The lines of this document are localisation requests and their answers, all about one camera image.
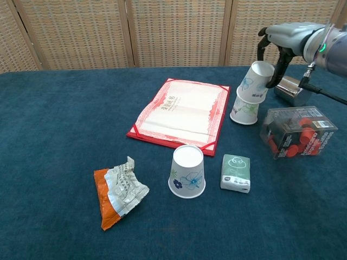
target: white paper cup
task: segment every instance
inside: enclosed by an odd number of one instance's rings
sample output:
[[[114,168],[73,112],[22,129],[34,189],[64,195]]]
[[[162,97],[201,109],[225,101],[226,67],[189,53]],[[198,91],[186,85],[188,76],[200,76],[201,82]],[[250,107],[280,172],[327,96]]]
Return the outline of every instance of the white paper cup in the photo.
[[[232,109],[232,112],[230,113],[230,118],[239,124],[242,125],[252,125],[255,124],[258,120],[258,108],[259,104],[251,104],[248,102],[245,102],[240,96],[240,87],[236,90],[236,100]]]
[[[262,103],[265,100],[266,83],[272,78],[275,68],[265,61],[255,61],[243,78],[240,88],[240,97],[249,103]]]
[[[183,199],[198,197],[205,190],[204,156],[194,145],[182,145],[173,152],[169,188]]]

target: red certificate cover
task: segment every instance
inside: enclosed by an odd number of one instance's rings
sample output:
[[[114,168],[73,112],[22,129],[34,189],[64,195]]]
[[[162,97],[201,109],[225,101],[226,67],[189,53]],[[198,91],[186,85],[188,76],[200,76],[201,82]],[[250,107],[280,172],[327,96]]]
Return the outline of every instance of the red certificate cover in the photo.
[[[214,156],[231,88],[167,79],[127,137],[177,148],[196,145]]]

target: table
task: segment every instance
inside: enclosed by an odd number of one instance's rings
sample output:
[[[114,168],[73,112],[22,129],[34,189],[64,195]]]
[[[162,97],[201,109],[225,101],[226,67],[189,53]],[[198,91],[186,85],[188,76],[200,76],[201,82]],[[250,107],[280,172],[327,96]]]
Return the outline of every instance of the table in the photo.
[[[0,75],[0,252],[4,259],[344,259],[347,107],[314,95],[339,128],[319,157],[272,159],[259,137],[272,90],[252,126],[229,118],[248,67],[125,68]],[[303,66],[287,75],[300,78]],[[169,78],[232,86],[205,192],[168,188],[173,149],[125,136]],[[346,79],[312,83],[347,98]],[[224,154],[251,159],[249,194],[220,189]],[[149,194],[104,232],[93,171],[135,160]]]

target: wicker screen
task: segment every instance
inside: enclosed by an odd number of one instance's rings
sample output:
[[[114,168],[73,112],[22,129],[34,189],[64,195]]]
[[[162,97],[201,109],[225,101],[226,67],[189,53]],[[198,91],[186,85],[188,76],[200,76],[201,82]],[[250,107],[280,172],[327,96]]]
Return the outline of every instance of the wicker screen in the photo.
[[[117,0],[16,3],[47,69],[129,66]]]
[[[126,3],[133,28],[134,58],[139,66],[218,65],[226,0]]]
[[[38,70],[35,59],[21,33],[19,16],[6,0],[0,0],[0,73]]]
[[[338,1],[335,0],[239,0],[235,29],[232,34],[230,58],[231,66],[248,66],[256,60],[256,48],[261,37],[261,28],[286,22],[316,22],[326,24],[329,21]],[[278,59],[277,47],[270,44],[264,55],[264,60],[276,63]],[[302,63],[301,57],[293,59],[292,63]]]

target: red border pattern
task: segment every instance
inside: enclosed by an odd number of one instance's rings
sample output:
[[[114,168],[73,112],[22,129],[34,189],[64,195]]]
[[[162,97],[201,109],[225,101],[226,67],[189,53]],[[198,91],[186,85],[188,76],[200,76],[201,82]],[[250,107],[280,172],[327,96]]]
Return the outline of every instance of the red border pattern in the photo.
[[[139,128],[141,127],[145,119],[149,116],[149,114],[153,110],[155,110],[157,107],[159,107],[161,104],[163,104],[172,81],[195,83],[198,85],[204,85],[204,86],[214,87],[214,88],[222,88],[223,90],[225,90],[218,94],[218,98],[215,100],[211,108],[211,111],[209,113],[208,133],[210,136],[207,143],[186,140],[186,139],[177,138],[174,136],[168,136],[165,134],[158,134],[158,133],[155,133],[156,137],[152,137],[152,136],[149,136],[149,135],[152,135],[152,132],[144,131],[144,130],[139,131]],[[214,156],[220,130],[221,130],[223,120],[225,117],[225,112],[226,112],[226,108],[227,108],[227,104],[229,100],[230,91],[231,91],[231,87],[228,87],[228,86],[218,86],[218,85],[213,85],[208,83],[201,83],[201,82],[187,81],[187,80],[167,79],[164,85],[159,90],[159,92],[153,98],[153,100],[140,113],[138,120],[130,129],[130,131],[126,134],[126,136],[135,138],[138,140],[146,141],[146,142],[151,142],[158,145],[172,147],[172,148],[177,148],[183,144],[194,144],[197,147],[200,147],[200,149],[205,155]]]

